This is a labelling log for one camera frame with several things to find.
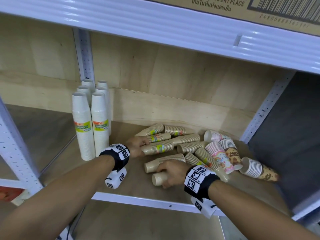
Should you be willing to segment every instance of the cardboard box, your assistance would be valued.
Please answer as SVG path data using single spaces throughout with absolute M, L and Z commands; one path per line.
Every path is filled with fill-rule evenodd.
M 151 0 L 320 36 L 320 0 Z

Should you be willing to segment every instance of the person's left hand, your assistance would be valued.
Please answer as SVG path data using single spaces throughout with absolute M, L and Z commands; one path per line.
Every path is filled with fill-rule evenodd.
M 144 157 L 144 152 L 140 149 L 143 145 L 148 145 L 149 141 L 145 136 L 135 136 L 127 140 L 124 144 L 130 151 L 130 157 Z

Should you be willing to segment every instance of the person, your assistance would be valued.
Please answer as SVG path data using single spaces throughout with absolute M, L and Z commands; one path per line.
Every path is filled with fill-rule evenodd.
M 143 142 L 148 144 L 145 137 L 134 137 L 124 144 L 130 151 L 130 159 L 144 156 L 140 149 Z M 56 238 L 89 202 L 98 186 L 114 169 L 115 162 L 113 156 L 101 155 L 54 180 L 2 222 L 1 238 Z M 169 178 L 163 184 L 164 188 L 168 188 L 184 184 L 190 168 L 184 162 L 168 160 L 160 164 L 157 171 L 168 172 Z M 214 180 L 205 193 L 248 239 L 318 239 L 280 211 L 220 180 Z

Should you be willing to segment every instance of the person's right arm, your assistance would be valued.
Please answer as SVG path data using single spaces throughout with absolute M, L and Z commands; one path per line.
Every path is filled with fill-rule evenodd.
M 166 170 L 169 178 L 163 187 L 183 184 L 190 165 L 167 160 L 157 172 Z M 209 198 L 248 239 L 313 240 L 319 239 L 312 232 L 261 200 L 220 180 L 208 190 Z

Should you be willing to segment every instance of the barcode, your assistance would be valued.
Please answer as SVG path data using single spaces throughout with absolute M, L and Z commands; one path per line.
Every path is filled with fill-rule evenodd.
M 250 0 L 248 9 L 320 24 L 320 0 Z

